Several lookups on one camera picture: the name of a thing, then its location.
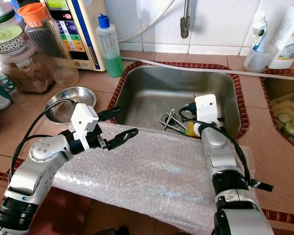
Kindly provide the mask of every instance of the black cable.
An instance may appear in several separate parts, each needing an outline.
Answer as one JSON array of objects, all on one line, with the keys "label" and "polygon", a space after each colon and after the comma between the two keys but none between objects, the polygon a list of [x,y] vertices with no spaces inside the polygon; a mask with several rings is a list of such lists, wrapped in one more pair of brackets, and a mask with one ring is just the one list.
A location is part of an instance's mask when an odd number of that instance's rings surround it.
[{"label": "black cable", "polygon": [[220,130],[219,128],[215,127],[214,125],[212,124],[209,124],[209,123],[206,123],[206,122],[203,122],[203,121],[197,121],[197,120],[192,120],[191,118],[188,118],[186,116],[184,116],[182,114],[183,111],[186,111],[188,109],[188,107],[184,107],[182,109],[180,109],[178,111],[179,115],[181,116],[182,119],[186,120],[186,121],[191,121],[191,122],[194,122],[194,123],[198,123],[198,124],[202,124],[204,126],[207,126],[207,127],[210,127],[212,129],[214,129],[215,131],[218,131],[219,133],[221,133],[222,135],[224,135],[227,139],[229,139],[231,141],[231,143],[234,145],[235,147],[235,151],[244,167],[244,175],[245,175],[245,180],[246,180],[246,184],[247,186],[249,186],[250,184],[250,173],[249,173],[249,169],[248,169],[248,166],[247,166],[247,161],[246,161],[246,157],[241,149],[241,147],[236,143],[236,141],[234,139],[232,139],[227,133],[225,133],[224,131]]},{"label": "black cable", "polygon": [[[15,165],[15,162],[22,150],[22,147],[23,145],[30,139],[32,138],[35,138],[33,136],[29,136],[30,132],[32,131],[32,129],[34,128],[34,126],[36,125],[36,123],[38,122],[38,120],[46,114],[46,112],[48,112],[50,109],[52,109],[54,106],[56,106],[57,104],[59,103],[62,103],[62,102],[70,102],[72,104],[75,103],[75,101],[71,100],[71,99],[61,99],[61,100],[58,100],[57,102],[53,103],[52,105],[50,105],[48,108],[46,108],[41,114],[38,115],[38,117],[33,121],[33,123],[31,124],[31,126],[29,127],[28,131],[26,132],[25,136],[23,137],[21,143],[17,146],[17,148],[15,149],[15,152],[13,154],[13,157],[12,157],[12,160],[11,160],[11,166],[10,166],[10,174],[9,174],[9,182],[11,181],[12,179],[12,176],[14,174],[14,165]],[[49,136],[46,136],[46,135],[35,135],[35,136],[40,136],[40,137],[49,137]]]}]

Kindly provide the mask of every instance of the orange lid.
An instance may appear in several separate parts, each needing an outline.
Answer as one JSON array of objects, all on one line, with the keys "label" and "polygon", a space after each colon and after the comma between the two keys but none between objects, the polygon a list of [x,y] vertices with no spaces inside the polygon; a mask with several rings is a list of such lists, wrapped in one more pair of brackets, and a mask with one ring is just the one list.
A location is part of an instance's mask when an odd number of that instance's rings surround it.
[{"label": "orange lid", "polygon": [[18,10],[18,13],[30,27],[42,26],[42,20],[49,19],[46,5],[40,2],[25,5]]}]

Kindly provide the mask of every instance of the faucet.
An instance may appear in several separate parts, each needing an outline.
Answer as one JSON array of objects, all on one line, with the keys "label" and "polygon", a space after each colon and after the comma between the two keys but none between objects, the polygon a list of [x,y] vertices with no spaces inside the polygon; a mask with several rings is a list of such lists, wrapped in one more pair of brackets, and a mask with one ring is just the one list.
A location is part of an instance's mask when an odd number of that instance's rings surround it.
[{"label": "faucet", "polygon": [[188,37],[188,27],[189,27],[189,9],[190,9],[190,0],[185,0],[184,3],[184,16],[181,18],[180,27],[181,27],[181,37]]}]

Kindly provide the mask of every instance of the white squeeze bottle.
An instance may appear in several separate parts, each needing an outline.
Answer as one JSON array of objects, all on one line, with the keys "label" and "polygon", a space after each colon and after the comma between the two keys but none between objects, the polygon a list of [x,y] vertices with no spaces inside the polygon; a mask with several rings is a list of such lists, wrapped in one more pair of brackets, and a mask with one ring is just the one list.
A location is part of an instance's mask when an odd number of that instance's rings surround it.
[{"label": "white squeeze bottle", "polygon": [[288,69],[294,62],[294,4],[289,6],[271,44],[277,52],[268,63],[268,68]]},{"label": "white squeeze bottle", "polygon": [[98,22],[99,27],[96,28],[96,33],[107,71],[111,77],[120,77],[123,74],[123,66],[116,28],[109,23],[109,18],[103,14],[98,17]]}]

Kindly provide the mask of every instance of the stainless steel bowl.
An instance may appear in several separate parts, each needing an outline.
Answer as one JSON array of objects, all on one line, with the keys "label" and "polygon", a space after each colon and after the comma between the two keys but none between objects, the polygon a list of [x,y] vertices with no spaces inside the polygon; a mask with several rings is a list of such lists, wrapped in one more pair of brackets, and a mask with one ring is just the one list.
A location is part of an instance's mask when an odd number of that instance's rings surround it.
[{"label": "stainless steel bowl", "polygon": [[[61,99],[71,99],[76,102],[95,106],[96,95],[86,87],[69,87],[55,93],[45,104],[45,109]],[[69,124],[73,114],[72,105],[69,102],[62,102],[51,108],[45,117],[55,124]]]}]

